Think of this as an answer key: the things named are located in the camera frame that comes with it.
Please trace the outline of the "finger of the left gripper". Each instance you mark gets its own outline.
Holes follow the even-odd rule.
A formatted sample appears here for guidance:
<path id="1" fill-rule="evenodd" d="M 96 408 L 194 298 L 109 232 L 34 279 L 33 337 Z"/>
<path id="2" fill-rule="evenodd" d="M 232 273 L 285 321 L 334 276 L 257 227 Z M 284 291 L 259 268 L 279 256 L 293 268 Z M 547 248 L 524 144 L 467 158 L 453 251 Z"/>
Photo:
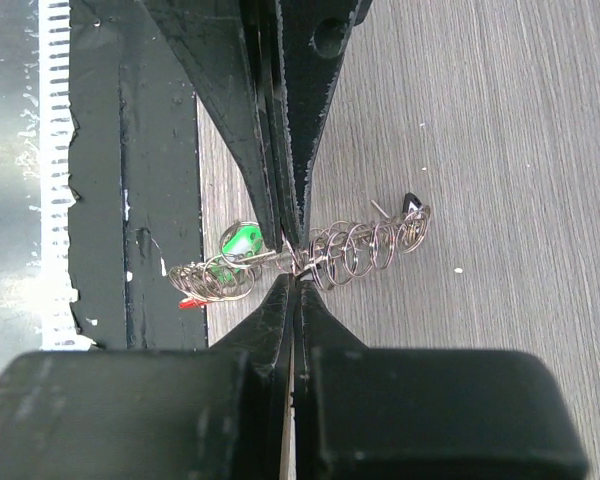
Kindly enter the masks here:
<path id="1" fill-rule="evenodd" d="M 147 1 L 237 164 L 265 245 L 283 243 L 266 1 Z"/>
<path id="2" fill-rule="evenodd" d="M 369 1 L 276 1 L 282 229 L 308 243 L 312 172 L 344 53 Z"/>

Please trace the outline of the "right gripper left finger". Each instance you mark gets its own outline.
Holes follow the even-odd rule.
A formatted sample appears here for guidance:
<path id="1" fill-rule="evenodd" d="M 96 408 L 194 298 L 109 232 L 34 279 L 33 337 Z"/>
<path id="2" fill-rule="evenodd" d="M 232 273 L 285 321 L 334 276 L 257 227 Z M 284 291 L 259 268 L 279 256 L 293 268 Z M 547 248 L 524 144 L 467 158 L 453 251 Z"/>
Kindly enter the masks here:
<path id="1" fill-rule="evenodd" d="M 281 479 L 293 281 L 212 347 L 32 352 L 0 375 L 0 479 Z"/>

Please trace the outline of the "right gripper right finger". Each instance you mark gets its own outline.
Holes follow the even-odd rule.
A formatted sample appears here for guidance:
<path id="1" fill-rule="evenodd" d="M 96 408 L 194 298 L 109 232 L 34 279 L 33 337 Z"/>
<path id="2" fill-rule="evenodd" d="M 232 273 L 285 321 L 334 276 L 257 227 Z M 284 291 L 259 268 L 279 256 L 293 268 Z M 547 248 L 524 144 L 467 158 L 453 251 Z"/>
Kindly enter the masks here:
<path id="1" fill-rule="evenodd" d="M 494 349 L 371 348 L 295 289 L 301 479 L 583 479 L 589 461 L 549 369 Z"/>

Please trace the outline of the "red key tag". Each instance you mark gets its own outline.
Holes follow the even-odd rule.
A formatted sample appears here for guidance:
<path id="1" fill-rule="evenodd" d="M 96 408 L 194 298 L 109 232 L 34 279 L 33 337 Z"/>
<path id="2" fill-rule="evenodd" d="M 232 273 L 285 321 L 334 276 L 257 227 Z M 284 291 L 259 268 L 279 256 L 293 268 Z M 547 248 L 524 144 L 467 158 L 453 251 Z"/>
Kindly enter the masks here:
<path id="1" fill-rule="evenodd" d="M 206 306 L 207 303 L 197 298 L 187 298 L 179 302 L 180 309 L 194 309 Z"/>

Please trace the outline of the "large metal keyring with rings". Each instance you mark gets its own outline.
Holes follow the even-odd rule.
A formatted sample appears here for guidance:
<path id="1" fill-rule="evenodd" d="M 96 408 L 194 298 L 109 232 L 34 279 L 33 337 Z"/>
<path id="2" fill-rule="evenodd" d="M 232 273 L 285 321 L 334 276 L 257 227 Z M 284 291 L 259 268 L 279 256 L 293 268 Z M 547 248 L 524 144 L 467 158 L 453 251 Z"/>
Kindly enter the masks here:
<path id="1" fill-rule="evenodd" d="M 207 305 L 248 296 L 268 267 L 312 281 L 323 291 L 345 286 L 373 271 L 388 268 L 396 256 L 416 250 L 427 235 L 430 206 L 423 204 L 421 211 L 410 214 L 401 211 L 390 216 L 376 202 L 372 205 L 380 214 L 378 220 L 336 221 L 326 228 L 314 228 L 306 248 L 292 248 L 284 240 L 282 250 L 276 252 L 264 244 L 259 255 L 244 260 L 249 272 L 237 284 L 221 285 L 208 271 L 211 261 L 220 253 L 224 233 L 216 255 L 205 261 L 175 266 L 167 278 L 184 295 L 183 299 L 197 298 Z"/>

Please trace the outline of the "green key tag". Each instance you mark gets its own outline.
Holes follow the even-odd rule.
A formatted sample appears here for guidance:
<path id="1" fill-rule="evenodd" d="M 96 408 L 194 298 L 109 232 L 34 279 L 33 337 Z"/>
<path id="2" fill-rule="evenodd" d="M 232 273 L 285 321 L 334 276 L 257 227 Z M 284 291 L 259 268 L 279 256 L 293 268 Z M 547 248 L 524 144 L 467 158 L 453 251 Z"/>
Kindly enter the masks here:
<path id="1" fill-rule="evenodd" d="M 236 222 L 221 238 L 220 253 L 208 271 L 221 285 L 237 284 L 249 272 L 245 259 L 259 255 L 264 246 L 260 228 L 254 222 Z"/>

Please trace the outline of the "silver key black head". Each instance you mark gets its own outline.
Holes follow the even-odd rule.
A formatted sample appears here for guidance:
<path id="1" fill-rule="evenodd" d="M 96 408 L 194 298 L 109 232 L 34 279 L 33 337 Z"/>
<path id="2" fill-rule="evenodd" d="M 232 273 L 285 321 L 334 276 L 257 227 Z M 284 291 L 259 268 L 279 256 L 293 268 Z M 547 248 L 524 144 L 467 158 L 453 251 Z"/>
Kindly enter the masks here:
<path id="1" fill-rule="evenodd" d="M 421 211 L 422 209 L 423 203 L 414 193 L 408 192 L 405 194 L 402 205 L 402 212 L 404 214 Z"/>

